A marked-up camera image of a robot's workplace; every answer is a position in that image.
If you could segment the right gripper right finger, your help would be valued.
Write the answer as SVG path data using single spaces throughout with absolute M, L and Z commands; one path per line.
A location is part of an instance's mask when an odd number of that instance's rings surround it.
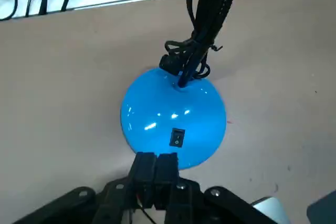
M 164 223 L 270 223 L 270 218 L 222 186 L 201 191 L 200 185 L 180 177 L 176 153 L 161 154 L 155 164 L 157 209 Z

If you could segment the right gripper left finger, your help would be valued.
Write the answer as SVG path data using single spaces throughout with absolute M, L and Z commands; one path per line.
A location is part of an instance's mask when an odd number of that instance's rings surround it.
M 156 155 L 137 153 L 129 173 L 101 192 L 77 187 L 17 220 L 17 223 L 121 223 L 136 209 L 152 206 Z

